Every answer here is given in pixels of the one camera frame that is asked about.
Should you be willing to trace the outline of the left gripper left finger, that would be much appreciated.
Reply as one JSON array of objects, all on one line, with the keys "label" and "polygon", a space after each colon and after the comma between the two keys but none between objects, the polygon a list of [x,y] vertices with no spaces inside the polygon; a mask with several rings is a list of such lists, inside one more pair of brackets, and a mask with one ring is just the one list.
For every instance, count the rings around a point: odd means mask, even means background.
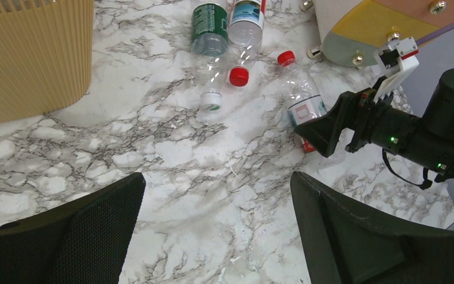
[{"label": "left gripper left finger", "polygon": [[0,226],[0,283],[117,283],[145,190],[132,173]]}]

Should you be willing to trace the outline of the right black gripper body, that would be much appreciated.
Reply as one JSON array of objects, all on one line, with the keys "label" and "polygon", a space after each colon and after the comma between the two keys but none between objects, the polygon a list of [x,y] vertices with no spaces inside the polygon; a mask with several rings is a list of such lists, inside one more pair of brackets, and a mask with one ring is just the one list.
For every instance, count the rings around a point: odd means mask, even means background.
[{"label": "right black gripper body", "polygon": [[[422,190],[432,183],[454,179],[454,68],[442,73],[422,117],[393,108],[390,103],[364,102],[358,106],[365,119],[354,129],[346,151],[354,153],[366,144],[382,149],[388,170],[394,170],[387,154],[401,156],[423,168]],[[436,177],[428,178],[429,172]]]}]

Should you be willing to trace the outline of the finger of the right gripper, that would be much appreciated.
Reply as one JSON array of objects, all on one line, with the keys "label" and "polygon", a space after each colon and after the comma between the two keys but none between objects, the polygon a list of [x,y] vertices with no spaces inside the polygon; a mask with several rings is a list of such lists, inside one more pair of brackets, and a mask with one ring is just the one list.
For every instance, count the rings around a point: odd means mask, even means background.
[{"label": "finger of the right gripper", "polygon": [[344,129],[356,130],[359,125],[361,94],[350,91],[338,100],[324,116],[295,127],[295,133],[305,138],[323,157],[330,157],[336,149]]}]

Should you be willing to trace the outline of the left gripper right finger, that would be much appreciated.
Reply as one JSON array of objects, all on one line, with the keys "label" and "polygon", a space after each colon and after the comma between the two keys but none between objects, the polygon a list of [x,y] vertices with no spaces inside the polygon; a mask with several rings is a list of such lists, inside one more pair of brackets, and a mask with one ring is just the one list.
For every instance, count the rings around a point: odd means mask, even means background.
[{"label": "left gripper right finger", "polygon": [[312,283],[454,283],[454,231],[386,214],[303,172],[290,189]]}]

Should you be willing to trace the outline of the clear bottle red white label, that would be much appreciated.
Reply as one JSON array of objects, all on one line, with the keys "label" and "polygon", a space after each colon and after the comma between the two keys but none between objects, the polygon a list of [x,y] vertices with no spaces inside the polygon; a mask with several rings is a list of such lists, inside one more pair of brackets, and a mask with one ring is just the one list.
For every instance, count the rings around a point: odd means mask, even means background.
[{"label": "clear bottle red white label", "polygon": [[277,57],[281,67],[282,96],[293,127],[327,113],[321,92],[305,67],[296,62],[292,51]]}]

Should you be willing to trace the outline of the clear bottle red blue label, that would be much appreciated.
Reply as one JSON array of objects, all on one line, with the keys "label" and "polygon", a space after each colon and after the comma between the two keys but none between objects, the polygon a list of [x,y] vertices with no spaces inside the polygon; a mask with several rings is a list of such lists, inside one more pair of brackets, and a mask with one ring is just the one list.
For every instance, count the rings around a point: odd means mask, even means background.
[{"label": "clear bottle red blue label", "polygon": [[265,1],[234,1],[228,27],[229,82],[243,87],[259,53],[265,19]]}]

